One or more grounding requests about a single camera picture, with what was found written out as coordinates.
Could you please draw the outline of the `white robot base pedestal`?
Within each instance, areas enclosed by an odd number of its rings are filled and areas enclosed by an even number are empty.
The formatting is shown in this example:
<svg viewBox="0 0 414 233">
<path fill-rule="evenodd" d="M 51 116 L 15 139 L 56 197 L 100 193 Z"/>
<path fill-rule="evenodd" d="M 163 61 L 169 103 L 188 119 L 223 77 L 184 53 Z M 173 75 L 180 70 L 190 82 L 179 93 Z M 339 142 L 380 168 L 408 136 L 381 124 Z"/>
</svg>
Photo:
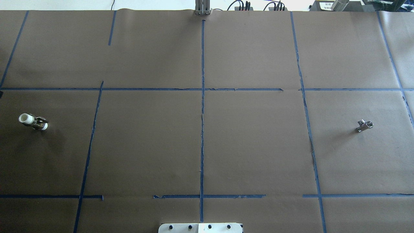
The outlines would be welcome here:
<svg viewBox="0 0 414 233">
<path fill-rule="evenodd" d="M 161 224 L 158 233 L 243 233 L 239 223 L 170 223 Z"/>
</svg>

